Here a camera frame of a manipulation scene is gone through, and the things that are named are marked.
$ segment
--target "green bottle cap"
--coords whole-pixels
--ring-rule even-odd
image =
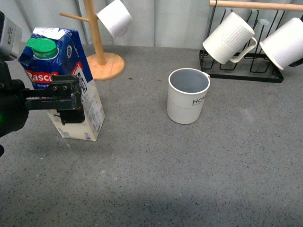
[[[27,46],[32,48],[35,57],[39,59],[53,58],[58,53],[56,43],[47,38],[30,38]]]

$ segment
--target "cup handle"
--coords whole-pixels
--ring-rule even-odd
[[[255,44],[246,47],[245,50],[242,51],[242,53],[239,54],[238,57],[236,57],[236,58],[230,58],[229,60],[231,62],[238,63],[249,51],[251,51],[252,49],[255,48],[255,46],[257,45],[257,41],[256,41],[256,39],[254,37],[252,37],[251,39],[255,42]]]

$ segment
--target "wooden mug tree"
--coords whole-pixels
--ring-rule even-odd
[[[84,0],[84,6],[88,18],[63,12],[60,12],[60,15],[89,23],[96,52],[96,54],[87,57],[91,74],[94,80],[112,79],[123,71],[125,66],[124,60],[117,54],[104,53],[93,0]]]

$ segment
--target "wooden stand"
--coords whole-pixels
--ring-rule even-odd
[[[96,52],[96,54],[91,55],[87,58],[92,76],[94,80],[112,79],[123,71],[125,66],[124,60],[117,54],[103,52],[103,46],[98,27],[98,17],[96,15],[93,0],[84,0],[84,6],[88,18],[83,18],[63,12],[60,12],[60,15],[89,23]]]
[[[287,11],[303,11],[303,5],[263,3],[263,2],[210,0],[209,6],[243,8],[243,9],[273,9],[273,10],[287,10]]]

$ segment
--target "carton label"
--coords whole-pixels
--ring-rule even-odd
[[[26,70],[26,72],[34,83],[49,83],[52,81],[52,75],[59,75],[58,72],[33,72],[32,70]]]

